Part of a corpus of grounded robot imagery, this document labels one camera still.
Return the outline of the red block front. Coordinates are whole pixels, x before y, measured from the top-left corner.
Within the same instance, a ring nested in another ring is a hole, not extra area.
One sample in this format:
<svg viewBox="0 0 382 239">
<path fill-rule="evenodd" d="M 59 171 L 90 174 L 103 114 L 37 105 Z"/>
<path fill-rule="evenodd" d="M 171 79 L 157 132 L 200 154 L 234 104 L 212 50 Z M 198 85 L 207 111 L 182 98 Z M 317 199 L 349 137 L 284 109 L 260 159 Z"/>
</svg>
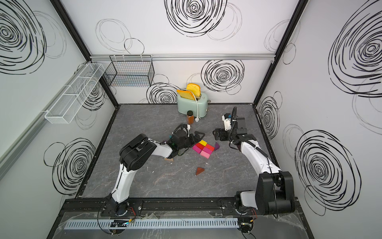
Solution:
<svg viewBox="0 0 382 239">
<path fill-rule="evenodd" d="M 214 148 L 213 146 L 211 146 L 210 144 L 207 144 L 207 145 L 205 146 L 205 148 L 207 148 L 207 149 L 209 149 L 209 150 L 211 150 L 211 151 L 214 151 L 214 150 L 215 150 L 215 148 Z"/>
</svg>

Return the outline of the brown triangle block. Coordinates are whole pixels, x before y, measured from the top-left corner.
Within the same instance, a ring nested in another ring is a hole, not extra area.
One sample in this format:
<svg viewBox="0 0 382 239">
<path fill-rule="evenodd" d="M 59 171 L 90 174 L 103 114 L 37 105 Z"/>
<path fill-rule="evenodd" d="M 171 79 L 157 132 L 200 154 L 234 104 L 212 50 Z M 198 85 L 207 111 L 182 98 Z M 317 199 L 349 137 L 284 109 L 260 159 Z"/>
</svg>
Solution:
<svg viewBox="0 0 382 239">
<path fill-rule="evenodd" d="M 205 171 L 204 168 L 198 167 L 197 171 L 196 171 L 196 176 L 198 176 L 199 174 L 203 173 L 204 171 Z"/>
</svg>

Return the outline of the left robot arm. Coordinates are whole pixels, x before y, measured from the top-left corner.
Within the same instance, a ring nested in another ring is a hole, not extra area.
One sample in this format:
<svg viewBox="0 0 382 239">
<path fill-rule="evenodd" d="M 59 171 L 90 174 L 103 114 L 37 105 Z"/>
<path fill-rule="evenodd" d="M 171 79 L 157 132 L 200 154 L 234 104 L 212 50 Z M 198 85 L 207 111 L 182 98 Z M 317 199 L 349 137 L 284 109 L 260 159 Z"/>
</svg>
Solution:
<svg viewBox="0 0 382 239">
<path fill-rule="evenodd" d="M 141 133 L 120 150 L 118 178 L 111 193 L 116 205 L 128 200 L 135 174 L 150 156 L 155 155 L 167 159 L 181 156 L 180 151 L 186 152 L 206 135 L 200 131 L 191 133 L 190 129 L 189 124 L 180 124 L 174 129 L 169 139 L 162 142 Z"/>
</svg>

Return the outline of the light pink block front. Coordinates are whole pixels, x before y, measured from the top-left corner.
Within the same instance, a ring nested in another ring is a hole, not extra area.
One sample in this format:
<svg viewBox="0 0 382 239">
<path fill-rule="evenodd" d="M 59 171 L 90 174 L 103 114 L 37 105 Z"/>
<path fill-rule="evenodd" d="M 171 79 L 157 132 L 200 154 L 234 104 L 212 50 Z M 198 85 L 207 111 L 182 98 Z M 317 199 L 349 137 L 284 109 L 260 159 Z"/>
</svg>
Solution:
<svg viewBox="0 0 382 239">
<path fill-rule="evenodd" d="M 201 151 L 200 155 L 205 157 L 205 158 L 209 158 L 210 157 L 210 154 L 205 152 L 205 151 Z"/>
</svg>

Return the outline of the red block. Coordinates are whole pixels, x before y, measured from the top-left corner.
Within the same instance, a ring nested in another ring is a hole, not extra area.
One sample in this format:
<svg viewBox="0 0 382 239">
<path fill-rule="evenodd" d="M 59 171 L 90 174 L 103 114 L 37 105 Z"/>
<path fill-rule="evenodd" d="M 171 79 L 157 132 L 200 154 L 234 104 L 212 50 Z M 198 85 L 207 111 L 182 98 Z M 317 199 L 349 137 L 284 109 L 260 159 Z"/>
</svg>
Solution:
<svg viewBox="0 0 382 239">
<path fill-rule="evenodd" d="M 205 148 L 207 148 L 207 149 L 209 149 L 209 150 L 211 150 L 211 151 L 214 151 L 214 150 L 215 150 L 215 148 L 214 148 L 213 146 L 211 146 L 210 144 L 207 144 L 207 145 L 205 146 Z"/>
<path fill-rule="evenodd" d="M 201 143 L 197 143 L 196 146 L 198 148 L 200 148 L 201 150 L 203 150 L 205 148 L 205 146 L 203 144 L 201 144 Z"/>
</svg>

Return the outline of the yellow block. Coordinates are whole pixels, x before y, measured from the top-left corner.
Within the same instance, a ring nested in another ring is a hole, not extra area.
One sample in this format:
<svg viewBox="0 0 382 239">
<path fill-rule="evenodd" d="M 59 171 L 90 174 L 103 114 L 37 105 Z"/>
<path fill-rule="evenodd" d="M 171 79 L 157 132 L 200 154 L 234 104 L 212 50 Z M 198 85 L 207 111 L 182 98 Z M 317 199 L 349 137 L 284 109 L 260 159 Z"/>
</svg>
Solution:
<svg viewBox="0 0 382 239">
<path fill-rule="evenodd" d="M 203 145 L 203 146 L 206 146 L 208 143 L 206 142 L 206 141 L 204 141 L 204 140 L 201 140 L 200 142 L 199 142 L 201 145 Z"/>
</svg>

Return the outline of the purple triangle block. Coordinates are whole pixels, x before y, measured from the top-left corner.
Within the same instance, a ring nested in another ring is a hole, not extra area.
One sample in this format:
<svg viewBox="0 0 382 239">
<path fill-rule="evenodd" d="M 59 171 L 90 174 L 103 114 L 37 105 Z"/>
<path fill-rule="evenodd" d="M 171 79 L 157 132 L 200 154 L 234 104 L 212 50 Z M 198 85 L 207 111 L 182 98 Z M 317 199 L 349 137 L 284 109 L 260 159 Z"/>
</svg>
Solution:
<svg viewBox="0 0 382 239">
<path fill-rule="evenodd" d="M 216 151 L 216 150 L 218 150 L 220 148 L 220 145 L 216 142 L 215 143 L 215 146 L 214 146 L 214 150 Z"/>
</svg>

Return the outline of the magenta block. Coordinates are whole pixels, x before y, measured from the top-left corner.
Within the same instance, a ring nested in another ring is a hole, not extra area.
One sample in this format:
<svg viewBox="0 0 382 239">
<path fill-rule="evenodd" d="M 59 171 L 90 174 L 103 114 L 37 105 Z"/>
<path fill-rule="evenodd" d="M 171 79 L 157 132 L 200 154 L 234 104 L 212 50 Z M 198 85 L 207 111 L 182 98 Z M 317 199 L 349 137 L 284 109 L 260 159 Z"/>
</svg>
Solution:
<svg viewBox="0 0 382 239">
<path fill-rule="evenodd" d="M 209 148 L 206 148 L 206 147 L 203 149 L 203 151 L 208 153 L 208 154 L 212 154 L 212 152 L 213 152 L 212 150 L 210 150 Z"/>
<path fill-rule="evenodd" d="M 198 154 L 200 154 L 203 150 L 202 149 L 200 149 L 197 145 L 194 145 L 193 146 L 193 150 L 196 152 L 196 153 L 198 153 Z"/>
</svg>

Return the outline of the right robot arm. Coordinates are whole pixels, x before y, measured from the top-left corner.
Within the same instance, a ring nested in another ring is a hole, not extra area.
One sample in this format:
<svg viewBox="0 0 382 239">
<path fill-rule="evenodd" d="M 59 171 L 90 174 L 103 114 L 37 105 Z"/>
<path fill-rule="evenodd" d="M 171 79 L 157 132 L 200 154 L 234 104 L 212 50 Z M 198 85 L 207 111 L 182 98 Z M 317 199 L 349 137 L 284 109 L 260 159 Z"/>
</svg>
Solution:
<svg viewBox="0 0 382 239">
<path fill-rule="evenodd" d="M 245 118 L 232 113 L 222 116 L 224 128 L 213 131 L 214 138 L 227 141 L 231 149 L 240 151 L 250 162 L 258 175 L 256 190 L 238 191 L 235 207 L 241 214 L 245 209 L 255 210 L 261 215 L 292 213 L 295 211 L 293 177 L 276 166 L 260 148 L 257 139 L 248 133 Z"/>
</svg>

